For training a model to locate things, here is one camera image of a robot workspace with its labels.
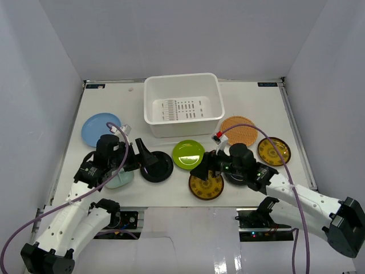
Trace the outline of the yellow patterned plate front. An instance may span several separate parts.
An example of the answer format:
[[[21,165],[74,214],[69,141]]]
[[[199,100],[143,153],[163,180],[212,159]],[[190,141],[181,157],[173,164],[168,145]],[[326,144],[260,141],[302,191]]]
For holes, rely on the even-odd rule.
[[[219,197],[224,190],[224,184],[222,175],[213,177],[212,171],[209,171],[207,180],[202,180],[191,175],[188,181],[190,192],[196,198],[205,201]]]

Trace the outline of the yellow patterned plate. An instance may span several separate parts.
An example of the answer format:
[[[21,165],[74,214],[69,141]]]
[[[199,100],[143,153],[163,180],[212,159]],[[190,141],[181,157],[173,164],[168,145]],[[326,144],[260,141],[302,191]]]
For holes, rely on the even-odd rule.
[[[205,201],[219,197],[224,190],[224,184],[222,175],[213,177],[212,171],[209,171],[207,180],[202,180],[191,175],[188,181],[190,192],[196,198]]]
[[[283,161],[279,154],[287,164],[291,159],[291,150],[289,145],[280,138],[270,137],[274,145],[267,138],[262,139],[258,143],[257,152],[259,157],[268,165],[274,167],[283,166]]]

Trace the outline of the lime green round plate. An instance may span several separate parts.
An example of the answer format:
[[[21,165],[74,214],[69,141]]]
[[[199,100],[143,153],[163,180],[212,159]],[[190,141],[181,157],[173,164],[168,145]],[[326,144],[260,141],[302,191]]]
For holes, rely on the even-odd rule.
[[[172,159],[176,166],[183,170],[192,170],[202,161],[205,148],[195,140],[183,140],[175,145]]]

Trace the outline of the pale green rectangular dish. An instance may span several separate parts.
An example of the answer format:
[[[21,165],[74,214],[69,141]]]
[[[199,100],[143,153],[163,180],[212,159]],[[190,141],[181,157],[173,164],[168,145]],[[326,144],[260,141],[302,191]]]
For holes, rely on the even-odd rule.
[[[111,190],[132,182],[135,177],[133,171],[125,171],[123,168],[119,172],[113,171],[111,175],[113,178],[105,185]]]

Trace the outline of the woven wicker round plate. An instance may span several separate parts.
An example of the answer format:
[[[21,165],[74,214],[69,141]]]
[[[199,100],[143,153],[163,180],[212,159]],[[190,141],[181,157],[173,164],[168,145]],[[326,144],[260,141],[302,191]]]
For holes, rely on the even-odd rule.
[[[246,117],[231,116],[222,122],[220,126],[220,131],[223,132],[231,126],[235,126],[237,124],[249,124],[255,126],[255,124]],[[236,143],[244,143],[246,146],[249,147],[257,140],[258,131],[255,128],[251,128],[248,126],[239,126],[229,130],[225,133],[225,135],[229,139],[228,143],[230,145]]]

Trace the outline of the light blue round plate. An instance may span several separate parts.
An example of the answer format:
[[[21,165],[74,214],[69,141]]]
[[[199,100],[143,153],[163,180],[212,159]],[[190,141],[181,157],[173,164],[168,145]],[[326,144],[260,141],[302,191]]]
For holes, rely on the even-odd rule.
[[[107,122],[121,126],[120,119],[108,112],[95,114],[86,120],[81,130],[81,137],[86,145],[96,147],[97,141],[102,135],[111,133],[106,126]]]

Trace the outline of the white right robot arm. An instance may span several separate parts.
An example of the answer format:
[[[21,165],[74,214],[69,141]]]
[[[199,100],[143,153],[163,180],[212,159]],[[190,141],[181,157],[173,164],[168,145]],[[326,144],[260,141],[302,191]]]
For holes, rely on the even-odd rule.
[[[203,181],[209,175],[231,175],[266,195],[257,208],[257,219],[263,227],[276,223],[301,229],[349,258],[357,257],[364,244],[364,210],[357,200],[331,198],[293,185],[276,169],[256,161],[244,144],[231,146],[228,154],[221,150],[206,152],[190,174]]]

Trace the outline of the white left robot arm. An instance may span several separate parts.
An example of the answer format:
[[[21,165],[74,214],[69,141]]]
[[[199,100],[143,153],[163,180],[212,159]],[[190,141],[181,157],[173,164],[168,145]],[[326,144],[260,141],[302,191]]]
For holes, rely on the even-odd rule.
[[[157,163],[141,139],[138,153],[116,135],[102,135],[95,151],[82,161],[74,176],[68,201],[52,209],[55,214],[47,229],[32,244],[25,244],[21,257],[30,273],[71,273],[75,259],[103,228],[120,223],[120,205],[100,196],[119,171],[134,171]]]

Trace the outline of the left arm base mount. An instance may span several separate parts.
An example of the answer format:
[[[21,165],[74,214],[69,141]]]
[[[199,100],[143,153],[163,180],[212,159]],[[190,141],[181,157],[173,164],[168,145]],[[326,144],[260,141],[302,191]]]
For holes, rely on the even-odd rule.
[[[139,219],[138,211],[120,211],[94,239],[137,240],[143,225],[139,224]]]

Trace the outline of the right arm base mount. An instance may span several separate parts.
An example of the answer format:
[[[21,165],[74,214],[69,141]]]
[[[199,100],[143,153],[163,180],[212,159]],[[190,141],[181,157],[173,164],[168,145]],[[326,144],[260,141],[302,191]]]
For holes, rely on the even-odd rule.
[[[240,242],[274,242],[293,241],[292,228],[288,225],[276,224],[268,217],[257,214],[255,207],[237,208],[238,231]]]

